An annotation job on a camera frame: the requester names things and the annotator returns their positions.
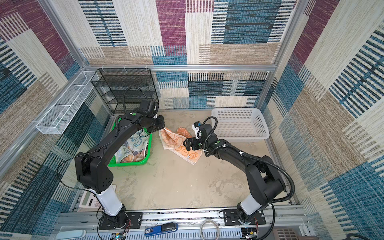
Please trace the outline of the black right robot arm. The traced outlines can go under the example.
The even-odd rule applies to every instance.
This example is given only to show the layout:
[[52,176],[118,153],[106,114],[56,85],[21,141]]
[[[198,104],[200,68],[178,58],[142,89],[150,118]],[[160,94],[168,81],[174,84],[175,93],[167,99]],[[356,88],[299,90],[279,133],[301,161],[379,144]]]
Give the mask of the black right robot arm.
[[290,200],[296,186],[292,177],[268,156],[258,157],[233,146],[214,133],[215,127],[207,122],[195,122],[196,136],[183,141],[190,151],[202,150],[204,154],[224,160],[240,169],[247,177],[249,195],[237,205],[240,224],[251,222],[256,212],[267,206]]

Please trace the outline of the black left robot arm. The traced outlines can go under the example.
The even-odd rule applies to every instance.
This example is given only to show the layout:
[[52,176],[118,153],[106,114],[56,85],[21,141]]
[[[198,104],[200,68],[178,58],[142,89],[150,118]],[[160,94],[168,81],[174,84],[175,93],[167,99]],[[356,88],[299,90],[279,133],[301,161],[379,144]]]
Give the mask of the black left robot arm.
[[86,153],[75,156],[76,177],[83,187],[96,195],[108,216],[116,217],[123,209],[111,187],[114,175],[108,164],[115,153],[136,132],[149,134],[165,127],[163,116],[158,116],[159,104],[142,100],[140,106],[115,118],[114,129],[99,144]]

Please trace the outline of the orange bunny pattern towel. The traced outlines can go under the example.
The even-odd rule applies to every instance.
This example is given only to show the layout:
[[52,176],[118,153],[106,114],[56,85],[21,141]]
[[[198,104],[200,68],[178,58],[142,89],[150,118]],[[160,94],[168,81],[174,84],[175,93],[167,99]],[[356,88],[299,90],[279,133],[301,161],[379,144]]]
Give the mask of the orange bunny pattern towel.
[[202,150],[187,150],[183,145],[184,140],[192,137],[186,128],[178,128],[175,133],[163,128],[159,136],[165,150],[170,150],[191,165],[195,165],[203,154]]

